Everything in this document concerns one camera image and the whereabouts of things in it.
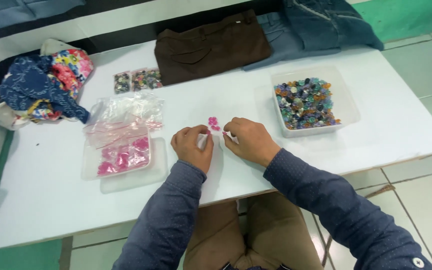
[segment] blue sleeve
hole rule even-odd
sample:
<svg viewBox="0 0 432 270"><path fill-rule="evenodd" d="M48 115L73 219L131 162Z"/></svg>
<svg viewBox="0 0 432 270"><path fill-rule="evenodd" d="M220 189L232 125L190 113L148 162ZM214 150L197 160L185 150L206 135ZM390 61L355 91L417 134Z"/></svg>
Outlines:
<svg viewBox="0 0 432 270"><path fill-rule="evenodd" d="M411 234L392 216L358 195L341 176L316 169L281 149L264 177L295 205L319 216L333 239L357 259L355 270L420 270L432 264Z"/></svg>
<svg viewBox="0 0 432 270"><path fill-rule="evenodd" d="M178 160L144 206L113 270L175 270L195 226L206 175Z"/></svg>

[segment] belt loop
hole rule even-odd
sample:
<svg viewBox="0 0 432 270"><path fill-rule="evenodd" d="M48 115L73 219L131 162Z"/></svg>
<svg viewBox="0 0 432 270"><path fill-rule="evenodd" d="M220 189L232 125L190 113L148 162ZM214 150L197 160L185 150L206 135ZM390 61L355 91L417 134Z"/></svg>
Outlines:
<svg viewBox="0 0 432 270"><path fill-rule="evenodd" d="M199 34L201 35L201 40L206 40L204 28L199 28Z"/></svg>
<svg viewBox="0 0 432 270"><path fill-rule="evenodd" d="M244 22L249 25L251 23L251 18L249 17L249 11L243 11Z"/></svg>
<svg viewBox="0 0 432 270"><path fill-rule="evenodd" d="M275 25L275 21L273 20L273 16L272 15L273 14L267 14L267 16L268 16L268 22L269 22L270 26Z"/></svg>

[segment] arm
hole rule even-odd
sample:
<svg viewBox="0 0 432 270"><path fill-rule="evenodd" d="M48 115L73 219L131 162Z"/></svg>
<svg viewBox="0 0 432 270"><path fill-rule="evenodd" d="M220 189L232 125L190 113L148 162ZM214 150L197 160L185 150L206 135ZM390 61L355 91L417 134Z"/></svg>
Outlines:
<svg viewBox="0 0 432 270"><path fill-rule="evenodd" d="M183 128L171 146L179 160L166 181L144 206L129 233L113 270L175 270L188 246L213 156L213 138L207 137L204 150L196 145L198 134L207 126Z"/></svg>
<svg viewBox="0 0 432 270"><path fill-rule="evenodd" d="M235 143L224 135L225 145L233 153L266 167L264 177L275 188L295 205L319 215L333 239L357 259L354 269L418 270L421 268L413 259L419 258L424 269L432 270L411 234L357 195L344 178L311 167L281 149L260 123L235 117L224 130L237 137Z"/></svg>

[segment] brown fabric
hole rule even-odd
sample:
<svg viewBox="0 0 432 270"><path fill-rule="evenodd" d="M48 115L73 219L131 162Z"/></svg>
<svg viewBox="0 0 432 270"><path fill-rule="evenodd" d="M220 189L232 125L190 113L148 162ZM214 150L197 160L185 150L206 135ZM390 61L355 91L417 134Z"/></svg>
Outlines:
<svg viewBox="0 0 432 270"><path fill-rule="evenodd" d="M271 56L251 9L183 33L164 30L154 54L165 85L208 77Z"/></svg>
<svg viewBox="0 0 432 270"><path fill-rule="evenodd" d="M323 270L299 207L279 192L248 198L248 242L239 228L236 202L202 207L184 258L184 270L246 270L261 266Z"/></svg>

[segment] white table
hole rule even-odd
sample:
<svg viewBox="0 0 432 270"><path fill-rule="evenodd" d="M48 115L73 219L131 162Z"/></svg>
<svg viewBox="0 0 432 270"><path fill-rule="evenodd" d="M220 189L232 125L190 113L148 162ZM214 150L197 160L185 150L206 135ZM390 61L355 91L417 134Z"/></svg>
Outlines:
<svg viewBox="0 0 432 270"><path fill-rule="evenodd" d="M98 98L113 95L113 74L157 66L154 45L151 41L93 55L96 70L84 87L81 106L90 109ZM339 69L361 120L336 133L285 139L270 101L270 75L318 65ZM251 72L233 70L154 93L165 99L165 126L153 136L165 139L169 167L177 160L170 146L172 135L185 126L207 124L210 116L220 123L234 116L261 122L280 146L312 166L340 175L432 154L432 116L374 49L354 48ZM161 185L102 194L99 180L82 180L82 127L63 120L15 132L0 184L0 248L134 220ZM261 167L216 145L201 204L273 188L262 177Z"/></svg>

